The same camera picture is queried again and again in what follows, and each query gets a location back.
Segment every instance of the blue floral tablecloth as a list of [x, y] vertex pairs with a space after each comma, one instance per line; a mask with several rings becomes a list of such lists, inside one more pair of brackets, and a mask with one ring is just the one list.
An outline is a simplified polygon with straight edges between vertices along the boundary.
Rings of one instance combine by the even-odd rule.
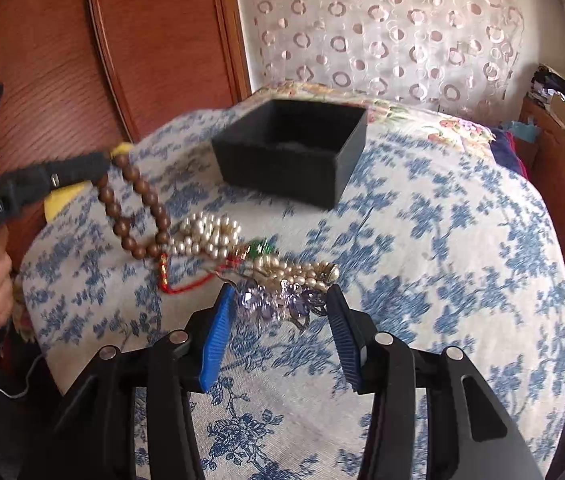
[[[543, 470], [565, 418], [565, 267], [545, 205], [530, 183], [491, 162], [373, 123], [338, 207], [324, 212], [222, 182], [209, 142], [244, 110], [181, 116], [141, 142], [133, 160], [172, 218], [226, 212], [248, 237], [289, 256], [337, 262], [349, 304], [414, 348], [465, 349], [519, 425]], [[153, 222], [117, 170], [125, 214]], [[200, 262], [175, 261], [172, 282]], [[150, 262], [122, 251], [95, 190], [38, 236], [21, 267], [27, 309], [66, 391], [96, 351], [141, 348], [213, 304], [221, 283], [177, 296], [156, 290]], [[209, 395], [192, 396], [209, 479], [355, 477], [372, 399], [344, 380], [328, 322], [236, 327]], [[144, 391], [136, 394], [138, 475], [149, 477]], [[425, 471], [418, 400], [415, 478]]]

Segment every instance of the white cable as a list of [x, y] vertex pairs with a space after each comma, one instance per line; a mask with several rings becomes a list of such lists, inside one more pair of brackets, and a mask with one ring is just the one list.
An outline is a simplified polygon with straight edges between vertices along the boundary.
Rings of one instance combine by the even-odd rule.
[[6, 392], [4, 392], [3, 390], [0, 389], [0, 393], [3, 394], [4, 396], [9, 397], [10, 399], [21, 399], [21, 397], [24, 397], [27, 394], [27, 392], [29, 391], [29, 377], [31, 376], [32, 372], [34, 371], [34, 367], [35, 367], [36, 363], [38, 361], [40, 361], [40, 359], [42, 359], [42, 354], [40, 354], [38, 357], [36, 357], [34, 359], [34, 362], [32, 363], [31, 367], [29, 368], [27, 375], [24, 377], [24, 384], [26, 386], [24, 391], [20, 392], [19, 394], [9, 395], [8, 393], [6, 393]]

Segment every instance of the patterned curtain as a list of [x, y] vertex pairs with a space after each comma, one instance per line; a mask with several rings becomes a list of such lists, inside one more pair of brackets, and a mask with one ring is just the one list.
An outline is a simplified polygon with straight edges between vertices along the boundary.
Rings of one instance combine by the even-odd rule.
[[249, 0], [245, 7], [263, 84], [313, 81], [483, 122], [498, 116], [524, 28], [517, 0]]

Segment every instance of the yellow object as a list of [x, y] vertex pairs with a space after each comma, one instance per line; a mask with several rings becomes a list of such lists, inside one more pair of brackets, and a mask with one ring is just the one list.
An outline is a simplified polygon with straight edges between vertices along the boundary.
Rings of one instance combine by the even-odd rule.
[[[122, 142], [112, 149], [112, 156], [120, 155], [120, 153], [129, 153], [131, 148], [133, 148], [133, 144], [130, 142]], [[51, 222], [56, 218], [56, 215], [62, 208], [71, 202], [86, 186], [88, 186], [88, 182], [80, 182], [79, 184], [73, 184], [73, 186], [63, 187], [49, 193], [44, 200], [45, 220]]]

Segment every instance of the table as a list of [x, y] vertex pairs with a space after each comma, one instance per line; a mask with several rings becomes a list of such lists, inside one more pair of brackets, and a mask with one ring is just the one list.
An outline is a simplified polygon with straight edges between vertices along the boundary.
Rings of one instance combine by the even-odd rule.
[[[373, 123], [339, 206], [312, 206], [222, 182], [209, 139], [244, 108], [177, 118], [133, 160], [173, 219], [224, 212], [247, 237], [287, 256], [330, 260], [349, 304], [414, 348], [462, 347], [519, 425], [543, 470], [565, 419], [565, 266], [540, 195], [491, 162]], [[153, 222], [117, 170], [125, 214]], [[185, 283], [199, 261], [175, 260]], [[56, 383], [69, 388], [96, 351], [142, 348], [213, 304], [219, 281], [177, 296], [156, 290], [151, 262], [120, 249], [93, 189], [38, 236], [21, 267], [27, 309]], [[207, 478], [355, 476], [372, 399], [344, 381], [326, 319], [236, 329], [219, 381], [192, 409]], [[136, 461], [149, 477], [144, 393], [136, 396]], [[425, 403], [418, 400], [415, 478], [424, 478]]]

